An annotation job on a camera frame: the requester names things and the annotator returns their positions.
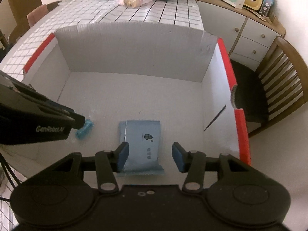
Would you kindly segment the light blue snack packet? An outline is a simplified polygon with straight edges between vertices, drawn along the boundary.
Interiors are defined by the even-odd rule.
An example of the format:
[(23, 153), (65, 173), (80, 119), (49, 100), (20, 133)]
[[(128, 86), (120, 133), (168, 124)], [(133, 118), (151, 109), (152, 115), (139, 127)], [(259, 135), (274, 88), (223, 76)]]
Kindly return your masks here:
[(119, 177), (164, 174), (158, 159), (161, 137), (159, 121), (122, 121), (119, 131), (120, 142), (129, 144), (129, 155)]

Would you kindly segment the left wooden chair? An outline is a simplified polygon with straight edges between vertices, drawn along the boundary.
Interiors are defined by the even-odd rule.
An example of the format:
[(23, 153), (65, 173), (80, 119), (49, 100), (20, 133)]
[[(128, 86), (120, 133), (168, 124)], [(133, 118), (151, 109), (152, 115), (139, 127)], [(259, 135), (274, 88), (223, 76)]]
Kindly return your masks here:
[[(49, 12), (51, 12), (53, 9), (55, 9), (59, 3), (62, 1), (55, 1), (49, 4), (46, 4), (48, 7)], [(8, 36), (8, 43), (10, 45), (14, 45), (18, 39), (20, 39), (28, 30), (30, 29), (30, 26), (28, 24), (27, 17), (21, 18), (17, 22), (17, 26), (14, 28), (14, 30), (10, 33)]]

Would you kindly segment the small blue candy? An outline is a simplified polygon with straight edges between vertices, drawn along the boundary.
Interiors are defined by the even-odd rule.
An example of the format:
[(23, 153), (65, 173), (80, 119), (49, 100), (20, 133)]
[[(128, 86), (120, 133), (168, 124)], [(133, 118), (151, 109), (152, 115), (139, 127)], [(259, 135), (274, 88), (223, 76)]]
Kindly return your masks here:
[(78, 140), (84, 139), (86, 136), (88, 136), (92, 128), (93, 128), (93, 121), (86, 119), (84, 125), (75, 132), (75, 137)]

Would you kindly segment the checkered white tablecloth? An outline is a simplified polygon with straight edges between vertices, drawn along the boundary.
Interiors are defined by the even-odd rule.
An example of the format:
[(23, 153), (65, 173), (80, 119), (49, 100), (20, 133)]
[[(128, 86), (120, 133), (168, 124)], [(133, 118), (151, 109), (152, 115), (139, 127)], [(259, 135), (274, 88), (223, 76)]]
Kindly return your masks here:
[(115, 0), (70, 0), (40, 19), (17, 41), (1, 61), (1, 71), (22, 80), (23, 67), (52, 32), (67, 26), (105, 21), (140, 21), (204, 28), (195, 0), (155, 0), (137, 8), (120, 6)]

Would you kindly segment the right wooden chair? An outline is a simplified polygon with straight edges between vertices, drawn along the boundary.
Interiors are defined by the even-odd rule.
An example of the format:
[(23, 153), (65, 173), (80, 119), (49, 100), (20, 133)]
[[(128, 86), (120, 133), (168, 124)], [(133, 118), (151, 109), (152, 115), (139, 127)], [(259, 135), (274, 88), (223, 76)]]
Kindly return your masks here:
[(278, 36), (256, 70), (231, 61), (237, 88), (234, 104), (244, 111), (249, 137), (280, 122), (307, 103), (307, 64)]

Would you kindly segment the wooden chair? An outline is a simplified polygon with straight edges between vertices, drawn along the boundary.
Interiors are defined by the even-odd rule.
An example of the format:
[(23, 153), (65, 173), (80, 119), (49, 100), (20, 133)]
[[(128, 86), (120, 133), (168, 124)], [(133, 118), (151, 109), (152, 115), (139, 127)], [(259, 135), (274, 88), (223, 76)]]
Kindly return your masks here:
[[(62, 1), (55, 1), (49, 4), (46, 4), (48, 7), (49, 12), (51, 12), (53, 9), (55, 9), (59, 3)], [(8, 36), (8, 43), (10, 45), (14, 45), (18, 39), (20, 39), (28, 30), (30, 29), (30, 26), (28, 24), (27, 17), (21, 18), (17, 22), (17, 26), (14, 28), (14, 30), (10, 33)]]
[(256, 70), (231, 61), (237, 88), (234, 104), (244, 111), (249, 137), (280, 122), (307, 103), (307, 64), (278, 36)]

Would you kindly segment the white wooden sideboard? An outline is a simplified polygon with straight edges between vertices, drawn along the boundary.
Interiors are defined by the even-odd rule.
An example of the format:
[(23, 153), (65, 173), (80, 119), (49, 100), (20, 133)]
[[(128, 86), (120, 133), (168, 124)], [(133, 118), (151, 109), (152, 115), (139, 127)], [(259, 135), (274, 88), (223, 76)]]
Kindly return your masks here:
[(245, 9), (222, 0), (196, 0), (204, 30), (222, 38), (231, 60), (255, 71), (277, 36), (286, 30), (275, 19), (263, 21)]

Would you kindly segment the red cardboard box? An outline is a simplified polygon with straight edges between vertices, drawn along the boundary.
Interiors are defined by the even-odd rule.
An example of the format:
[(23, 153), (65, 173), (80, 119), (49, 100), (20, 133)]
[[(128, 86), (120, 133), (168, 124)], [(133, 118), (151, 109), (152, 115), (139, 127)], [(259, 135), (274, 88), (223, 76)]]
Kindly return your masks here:
[(165, 23), (112, 22), (56, 30), (23, 68), (21, 82), (91, 119), (84, 140), (22, 144), (33, 118), (1, 120), (13, 146), (8, 163), (31, 176), (68, 153), (90, 155), (120, 142), (122, 121), (160, 122), (158, 160), (175, 169), (171, 147), (229, 153), (250, 164), (244, 113), (236, 109), (235, 75), (224, 41), (203, 30)]

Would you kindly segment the pink cloth on chair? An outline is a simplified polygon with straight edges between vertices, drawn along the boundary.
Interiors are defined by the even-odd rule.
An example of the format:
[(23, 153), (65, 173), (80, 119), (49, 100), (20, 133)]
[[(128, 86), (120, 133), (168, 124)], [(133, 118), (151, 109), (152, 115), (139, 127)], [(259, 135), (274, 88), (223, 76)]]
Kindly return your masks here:
[(28, 24), (33, 27), (40, 19), (49, 13), (48, 7), (46, 4), (43, 4), (27, 15)]

